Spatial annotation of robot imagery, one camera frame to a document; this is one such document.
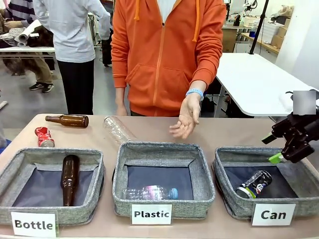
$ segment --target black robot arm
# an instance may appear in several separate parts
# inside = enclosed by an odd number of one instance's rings
[[[297,163],[315,151],[309,142],[319,140],[319,109],[316,115],[299,116],[291,113],[272,128],[271,134],[262,141],[268,144],[283,137],[286,144],[281,155],[286,160]]]

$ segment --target brown glass bottle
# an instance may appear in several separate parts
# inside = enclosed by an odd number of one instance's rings
[[[75,193],[79,184],[80,159],[76,155],[68,155],[63,160],[61,188],[63,191],[63,206],[74,204]]]
[[[87,116],[78,115],[46,116],[45,121],[60,123],[69,127],[86,128],[89,125],[89,118]]]

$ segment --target orange sleeve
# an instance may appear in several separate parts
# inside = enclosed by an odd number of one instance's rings
[[[126,87],[126,76],[128,73],[129,41],[125,23],[124,0],[116,0],[113,15],[112,35],[112,70],[115,88]]]
[[[225,19],[226,6],[223,0],[208,0],[195,49],[197,69],[192,81],[201,80],[208,86],[216,77],[223,49],[222,27]]]

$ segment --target black can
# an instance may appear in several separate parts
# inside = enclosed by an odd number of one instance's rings
[[[258,170],[245,183],[236,189],[238,196],[246,199],[255,199],[273,181],[271,175],[265,170]]]

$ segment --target bracelet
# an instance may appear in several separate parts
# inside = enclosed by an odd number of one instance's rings
[[[200,101],[203,101],[204,99],[204,93],[199,90],[199,89],[190,89],[186,92],[186,96],[188,96],[189,94],[192,94],[192,93],[198,93],[200,95]]]

